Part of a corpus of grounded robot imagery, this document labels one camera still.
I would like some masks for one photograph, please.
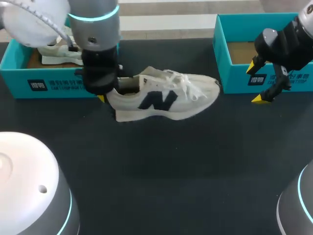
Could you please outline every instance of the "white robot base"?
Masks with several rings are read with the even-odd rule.
[[[313,234],[313,162],[282,192],[276,217],[282,235]]]
[[[76,201],[53,153],[38,139],[0,133],[0,234],[78,235]]]

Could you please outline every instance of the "white floor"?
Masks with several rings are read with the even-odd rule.
[[[263,12],[259,0],[119,0],[124,40],[212,37],[222,11]],[[11,37],[0,31],[0,42]]]

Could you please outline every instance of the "shoe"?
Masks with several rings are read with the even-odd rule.
[[[113,89],[106,101],[115,109],[118,122],[135,121],[150,116],[164,116],[173,120],[192,117],[208,108],[220,93],[218,81],[212,77],[183,74],[171,70],[146,68],[133,78],[120,78],[128,86],[137,84],[137,91],[123,94]]]
[[[82,52],[69,51],[66,42],[59,36],[52,46],[38,48],[43,65],[59,65],[63,63],[74,63],[82,66]]]

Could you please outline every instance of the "glowing teal ring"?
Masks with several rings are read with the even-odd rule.
[[[68,214],[67,214],[67,219],[65,220],[65,222],[64,222],[64,224],[63,224],[63,226],[62,226],[62,228],[61,228],[60,231],[57,233],[57,235],[60,235],[60,234],[63,232],[65,226],[67,225],[67,222],[68,222],[70,213],[71,213],[71,211],[72,211],[72,193],[70,192],[70,190],[69,190],[69,195],[70,195],[70,204],[69,204],[69,210],[68,210]]]
[[[309,218],[309,220],[313,223],[313,218],[311,217],[310,213],[308,212],[307,208],[305,207],[304,205],[304,202],[303,202],[303,199],[302,199],[302,196],[301,196],[301,190],[300,190],[300,181],[301,181],[301,176],[302,176],[302,173],[303,171],[305,170],[305,168],[302,170],[302,172],[300,173],[299,175],[299,179],[298,179],[298,194],[299,194],[299,199],[300,199],[300,203],[302,205],[302,208],[305,212],[305,214],[307,215],[307,217]]]
[[[74,16],[72,14],[69,14],[69,16],[71,16],[74,19],[77,19],[79,21],[87,21],[87,22],[95,22],[95,21],[102,21],[102,20],[106,20],[112,16],[114,16],[119,10],[119,5],[116,6],[116,8],[111,11],[110,13],[104,15],[104,16],[100,16],[100,17],[95,17],[95,18],[85,18],[85,17],[78,17],[78,16]]]

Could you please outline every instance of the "navy n logo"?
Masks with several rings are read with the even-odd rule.
[[[170,91],[164,101],[162,92],[149,92],[138,108],[149,109],[153,105],[154,109],[169,111],[176,99],[177,94],[174,91]]]

